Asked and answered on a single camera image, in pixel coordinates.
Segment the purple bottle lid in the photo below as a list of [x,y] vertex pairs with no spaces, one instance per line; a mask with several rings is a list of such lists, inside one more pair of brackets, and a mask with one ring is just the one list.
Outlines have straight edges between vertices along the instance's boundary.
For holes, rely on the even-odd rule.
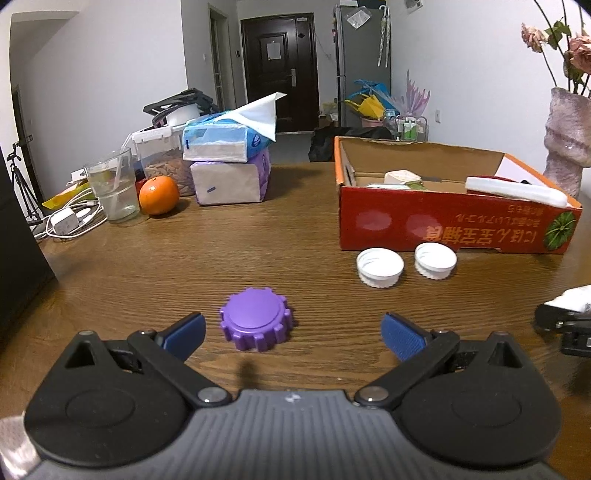
[[264,352],[276,343],[287,340],[293,328],[291,310],[286,298],[271,288],[247,288],[231,295],[220,309],[220,327],[226,340],[238,350],[256,349]]

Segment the vase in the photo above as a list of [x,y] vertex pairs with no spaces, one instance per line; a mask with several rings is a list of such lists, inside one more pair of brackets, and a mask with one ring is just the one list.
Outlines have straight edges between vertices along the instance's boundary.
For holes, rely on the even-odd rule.
[[591,167],[591,100],[552,88],[544,145],[548,149],[544,176],[578,198],[583,168]]

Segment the wooden table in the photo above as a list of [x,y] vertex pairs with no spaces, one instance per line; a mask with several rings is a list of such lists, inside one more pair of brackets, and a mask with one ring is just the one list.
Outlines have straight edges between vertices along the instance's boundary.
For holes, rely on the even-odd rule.
[[[530,326],[535,307],[591,284],[591,209],[564,256],[462,251],[457,273],[435,282],[412,267],[395,288],[364,286],[355,252],[339,248],[332,164],[274,167],[268,199],[198,207],[105,225],[67,244],[43,243],[59,282],[42,293],[0,352],[0,416],[23,411],[79,330],[120,339],[163,329],[188,312],[208,319],[203,346],[188,361],[233,393],[240,388],[344,389],[349,394],[397,364],[380,339],[396,311],[422,325],[484,339],[507,330],[544,374],[563,409],[550,463],[569,479],[591,477],[591,360],[558,352],[558,338]],[[247,286],[287,296],[299,325],[267,353],[238,352],[217,327],[227,297]]]

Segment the red cardboard box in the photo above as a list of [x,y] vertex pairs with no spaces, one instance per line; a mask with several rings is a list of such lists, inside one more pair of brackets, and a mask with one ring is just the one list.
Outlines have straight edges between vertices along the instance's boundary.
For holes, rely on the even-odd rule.
[[[335,170],[343,250],[413,251],[423,242],[439,242],[454,250],[562,254],[582,213],[581,204],[572,197],[569,207],[560,209],[467,193],[466,178],[472,176],[526,180],[559,189],[515,157],[488,150],[337,137]],[[420,175],[427,191],[366,187],[383,183],[392,170]]]

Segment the glass cup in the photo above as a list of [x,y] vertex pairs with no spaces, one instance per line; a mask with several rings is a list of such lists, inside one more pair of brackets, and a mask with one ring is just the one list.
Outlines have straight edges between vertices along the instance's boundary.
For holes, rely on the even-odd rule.
[[139,213],[131,149],[113,152],[84,167],[86,178],[110,222],[124,222]]

